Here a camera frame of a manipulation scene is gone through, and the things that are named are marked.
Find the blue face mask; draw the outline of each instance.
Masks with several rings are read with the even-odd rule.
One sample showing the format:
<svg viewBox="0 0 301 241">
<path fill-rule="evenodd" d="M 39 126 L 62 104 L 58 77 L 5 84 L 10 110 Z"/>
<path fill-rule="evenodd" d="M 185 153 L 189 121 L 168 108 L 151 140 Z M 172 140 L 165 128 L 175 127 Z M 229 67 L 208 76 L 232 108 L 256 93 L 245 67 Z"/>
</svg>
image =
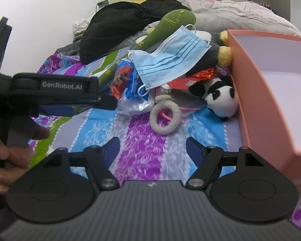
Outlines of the blue face mask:
<svg viewBox="0 0 301 241">
<path fill-rule="evenodd" d="M 144 83 L 139 87 L 138 94 L 144 96 L 150 89 L 184 75 L 211 47 L 185 26 L 181 26 L 151 54 L 140 50 L 129 51 L 129 57 Z M 146 93 L 141 95 L 143 87 Z"/>
</svg>

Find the green plush toy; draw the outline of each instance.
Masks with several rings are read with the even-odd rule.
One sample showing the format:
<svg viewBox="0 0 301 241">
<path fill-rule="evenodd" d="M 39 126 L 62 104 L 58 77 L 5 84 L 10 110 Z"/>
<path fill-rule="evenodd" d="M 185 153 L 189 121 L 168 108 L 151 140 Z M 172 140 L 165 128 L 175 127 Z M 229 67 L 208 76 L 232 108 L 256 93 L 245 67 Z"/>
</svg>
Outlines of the green plush toy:
<svg viewBox="0 0 301 241">
<path fill-rule="evenodd" d="M 172 35 L 182 25 L 195 24 L 195 15 L 188 10 L 177 9 L 164 15 L 156 28 L 143 41 L 137 44 L 132 50 L 146 50 L 155 43 L 165 40 Z M 117 63 L 114 63 L 109 70 L 99 77 L 99 87 L 103 88 L 109 83 L 115 74 Z"/>
</svg>

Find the panda plush toy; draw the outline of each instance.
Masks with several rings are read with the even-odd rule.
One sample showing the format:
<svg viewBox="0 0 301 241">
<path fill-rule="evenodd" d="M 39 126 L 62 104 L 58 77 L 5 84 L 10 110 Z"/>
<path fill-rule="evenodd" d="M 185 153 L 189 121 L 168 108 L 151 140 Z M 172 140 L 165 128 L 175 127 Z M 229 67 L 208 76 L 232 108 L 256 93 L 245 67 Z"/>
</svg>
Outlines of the panda plush toy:
<svg viewBox="0 0 301 241">
<path fill-rule="evenodd" d="M 189 88 L 189 92 L 205 100 L 210 111 L 227 121 L 238 110 L 238 98 L 232 87 L 232 80 L 228 76 L 213 78 L 198 82 Z"/>
</svg>

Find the panda head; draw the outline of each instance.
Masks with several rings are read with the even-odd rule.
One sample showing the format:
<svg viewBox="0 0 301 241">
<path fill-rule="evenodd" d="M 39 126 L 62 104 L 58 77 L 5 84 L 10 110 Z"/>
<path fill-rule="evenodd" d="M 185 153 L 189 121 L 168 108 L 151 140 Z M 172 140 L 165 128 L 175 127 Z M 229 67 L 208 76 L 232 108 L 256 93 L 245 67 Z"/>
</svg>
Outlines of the panda head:
<svg viewBox="0 0 301 241">
<path fill-rule="evenodd" d="M 226 121 L 238 110 L 238 99 L 234 89 L 230 86 L 222 86 L 210 90 L 205 98 L 205 103 L 210 111 Z"/>
</svg>

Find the pink storage box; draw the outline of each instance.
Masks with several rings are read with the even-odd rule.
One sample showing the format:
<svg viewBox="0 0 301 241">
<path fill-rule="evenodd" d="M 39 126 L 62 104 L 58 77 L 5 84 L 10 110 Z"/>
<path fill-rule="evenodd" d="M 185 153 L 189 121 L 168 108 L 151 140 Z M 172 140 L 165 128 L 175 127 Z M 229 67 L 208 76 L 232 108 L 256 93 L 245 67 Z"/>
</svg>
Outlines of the pink storage box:
<svg viewBox="0 0 301 241">
<path fill-rule="evenodd" d="M 243 145 L 301 188 L 301 38 L 229 30 Z"/>
</svg>

